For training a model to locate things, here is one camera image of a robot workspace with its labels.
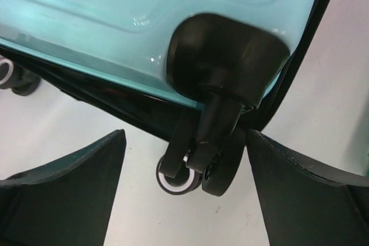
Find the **pink and teal kids suitcase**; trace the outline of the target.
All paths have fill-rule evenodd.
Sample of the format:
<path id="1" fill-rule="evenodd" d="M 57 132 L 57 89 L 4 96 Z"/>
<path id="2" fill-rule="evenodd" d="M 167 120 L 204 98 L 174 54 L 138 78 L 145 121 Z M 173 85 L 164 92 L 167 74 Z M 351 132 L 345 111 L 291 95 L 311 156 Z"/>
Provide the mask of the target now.
<path id="1" fill-rule="evenodd" d="M 330 0 L 1 0 L 1 89 L 41 80 L 168 141 L 156 178 L 222 196 Z"/>

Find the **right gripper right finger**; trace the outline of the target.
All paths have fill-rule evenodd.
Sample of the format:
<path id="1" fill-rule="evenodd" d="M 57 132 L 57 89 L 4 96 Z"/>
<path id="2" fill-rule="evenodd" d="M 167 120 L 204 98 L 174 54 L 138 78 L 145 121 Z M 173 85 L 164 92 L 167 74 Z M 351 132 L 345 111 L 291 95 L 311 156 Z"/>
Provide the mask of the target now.
<path id="1" fill-rule="evenodd" d="M 256 130 L 250 161 L 270 245 L 368 245 L 368 178 Z"/>

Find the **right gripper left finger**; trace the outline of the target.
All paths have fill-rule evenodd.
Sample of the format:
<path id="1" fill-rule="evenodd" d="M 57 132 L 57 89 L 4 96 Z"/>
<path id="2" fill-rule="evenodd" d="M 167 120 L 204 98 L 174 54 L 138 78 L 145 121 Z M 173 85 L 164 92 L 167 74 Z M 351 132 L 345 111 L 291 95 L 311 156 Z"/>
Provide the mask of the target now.
<path id="1" fill-rule="evenodd" d="M 123 130 L 1 181 L 2 245 L 103 245 L 126 150 Z"/>

